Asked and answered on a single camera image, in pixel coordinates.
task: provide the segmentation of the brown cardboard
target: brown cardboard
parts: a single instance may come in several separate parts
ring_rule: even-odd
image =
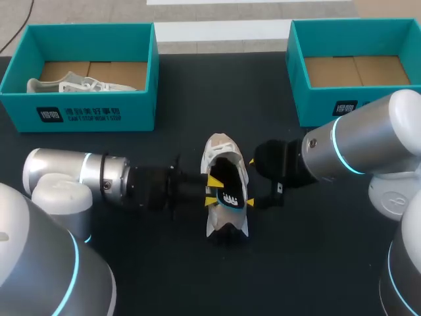
[[[57,81],[66,76],[69,71],[85,77],[88,69],[89,61],[46,62],[39,80]]]
[[[40,81],[60,80],[72,71],[83,77],[91,77],[101,82],[122,84],[137,90],[144,90],[147,77],[147,63],[129,62],[47,62]]]
[[[89,66],[89,71],[87,72],[87,76],[101,82],[111,83],[110,69],[111,69],[111,63],[92,62]]]
[[[124,84],[137,90],[144,90],[146,85],[147,63],[112,62],[110,81],[113,84]]]
[[[307,57],[315,88],[410,85],[398,56]]]
[[[305,65],[312,87],[362,85],[353,57],[307,57]]]
[[[398,56],[361,56],[354,60],[363,86],[410,84]]]

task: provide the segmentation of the floor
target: floor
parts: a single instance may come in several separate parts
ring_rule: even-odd
[[[31,0],[0,0],[0,47]],[[285,51],[291,19],[421,15],[419,0],[35,0],[29,23],[154,22],[159,52]],[[18,36],[1,55],[12,55]]]

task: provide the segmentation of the teal cardboard box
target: teal cardboard box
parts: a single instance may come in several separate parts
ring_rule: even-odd
[[[102,78],[140,78],[144,88],[26,93],[28,80],[42,80],[51,65],[55,71],[57,65],[61,70],[63,65],[79,65],[85,73],[94,71],[95,79],[115,84],[123,83]],[[109,75],[112,69],[118,75]],[[0,85],[0,101],[19,132],[151,131],[158,78],[159,54],[151,23],[28,25]]]
[[[301,126],[322,126],[400,89],[421,93],[413,19],[294,20],[287,70]]]

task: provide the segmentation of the white shoe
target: white shoe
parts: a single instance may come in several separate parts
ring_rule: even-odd
[[[247,184],[243,156],[237,144],[225,134],[213,134],[205,147],[201,173],[210,174],[221,182],[223,188],[206,187],[206,193],[215,190],[216,203],[208,205],[209,215],[206,236],[213,232],[231,234],[242,231],[249,236],[247,225]]]
[[[83,77],[69,71],[66,76],[57,81],[42,82],[35,78],[29,79],[26,93],[41,92],[104,92],[104,91],[135,91],[135,88],[121,84],[108,84],[90,77]]]

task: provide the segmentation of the teal box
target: teal box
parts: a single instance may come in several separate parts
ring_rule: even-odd
[[[411,85],[312,87],[304,58],[332,56],[398,56]],[[340,105],[356,109],[401,89],[421,93],[420,25],[409,18],[294,20],[286,63],[300,125],[322,126],[340,115]]]
[[[46,61],[148,62],[145,90],[27,94],[28,80],[39,78]],[[151,23],[28,25],[0,85],[0,101],[19,132],[151,131],[158,78]]]

